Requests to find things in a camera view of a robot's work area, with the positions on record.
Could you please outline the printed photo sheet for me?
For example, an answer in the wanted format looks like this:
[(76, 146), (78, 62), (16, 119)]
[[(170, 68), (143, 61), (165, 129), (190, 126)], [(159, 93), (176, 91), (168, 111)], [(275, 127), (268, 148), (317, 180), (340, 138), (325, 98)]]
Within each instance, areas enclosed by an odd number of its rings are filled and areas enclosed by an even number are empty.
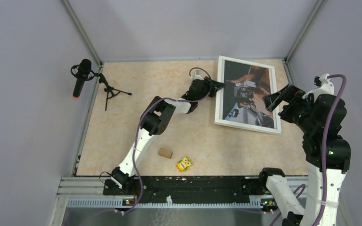
[(275, 129), (263, 101), (272, 93), (268, 68), (226, 60), (223, 79), (223, 120)]

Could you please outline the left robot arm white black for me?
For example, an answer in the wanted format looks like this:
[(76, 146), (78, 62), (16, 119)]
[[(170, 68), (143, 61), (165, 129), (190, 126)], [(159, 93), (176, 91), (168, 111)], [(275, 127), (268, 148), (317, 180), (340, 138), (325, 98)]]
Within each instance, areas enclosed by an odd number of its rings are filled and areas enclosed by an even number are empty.
[(112, 170), (110, 177), (115, 190), (123, 195), (132, 190), (132, 178), (138, 174), (137, 166), (143, 154), (155, 138), (166, 130), (174, 114), (193, 112), (200, 101), (207, 97), (215, 97), (224, 87), (224, 83), (205, 77), (194, 79), (189, 90), (178, 99), (154, 97), (140, 117), (134, 143), (126, 157)]

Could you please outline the small wooden block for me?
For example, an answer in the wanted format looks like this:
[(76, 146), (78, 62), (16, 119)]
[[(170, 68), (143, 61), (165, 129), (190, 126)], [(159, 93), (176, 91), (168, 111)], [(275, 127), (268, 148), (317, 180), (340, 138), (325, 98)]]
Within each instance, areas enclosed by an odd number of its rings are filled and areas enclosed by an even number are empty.
[(171, 159), (173, 156), (173, 151), (165, 148), (160, 148), (158, 151), (158, 155), (167, 159)]

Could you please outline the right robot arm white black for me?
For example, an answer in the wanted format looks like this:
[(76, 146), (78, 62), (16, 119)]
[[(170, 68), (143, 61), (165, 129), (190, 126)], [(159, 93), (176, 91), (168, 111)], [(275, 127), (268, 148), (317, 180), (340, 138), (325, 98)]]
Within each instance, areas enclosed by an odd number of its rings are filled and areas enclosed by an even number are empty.
[(264, 96), (268, 111), (286, 102), (279, 116), (303, 132), (303, 150), (308, 167), (306, 206), (300, 205), (281, 169), (263, 168), (257, 187), (271, 194), (284, 226), (334, 226), (338, 196), (350, 167), (351, 147), (340, 135), (347, 110), (340, 95), (320, 87), (304, 92), (294, 85)]

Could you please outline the light wooden picture frame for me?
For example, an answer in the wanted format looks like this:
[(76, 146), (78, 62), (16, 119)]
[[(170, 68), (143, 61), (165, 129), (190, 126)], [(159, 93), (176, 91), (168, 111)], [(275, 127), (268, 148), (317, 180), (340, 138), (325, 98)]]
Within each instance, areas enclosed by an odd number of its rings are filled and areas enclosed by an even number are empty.
[[(217, 69), (218, 82), (224, 83), (224, 79), (223, 79), (224, 61), (226, 61), (226, 60), (243, 63), (243, 64), (247, 64), (247, 65), (256, 65), (256, 66), (268, 68), (270, 71), (271, 94), (275, 93), (278, 90), (275, 67), (273, 65), (262, 64), (262, 63), (258, 63), (258, 62), (236, 59), (236, 58), (231, 58), (231, 57), (226, 57), (226, 56), (219, 56), (219, 58), (218, 58), (218, 69)], [(282, 134), (280, 117), (278, 116), (279, 108), (275, 108), (275, 110), (272, 111), (274, 123), (276, 124), (275, 129), (264, 128), (264, 127), (260, 127), (260, 126), (254, 126), (254, 125), (243, 124), (243, 123), (236, 123), (236, 122), (227, 121), (227, 120), (222, 119), (222, 109), (223, 109), (222, 97), (223, 97), (223, 89), (218, 91), (216, 94), (215, 118), (214, 118), (215, 124), (222, 125), (222, 126), (228, 126), (228, 127), (232, 127), (232, 128), (237, 128), (237, 129), (250, 130), (250, 131), (254, 131), (254, 132), (267, 133), (267, 134), (275, 134), (275, 135)]]

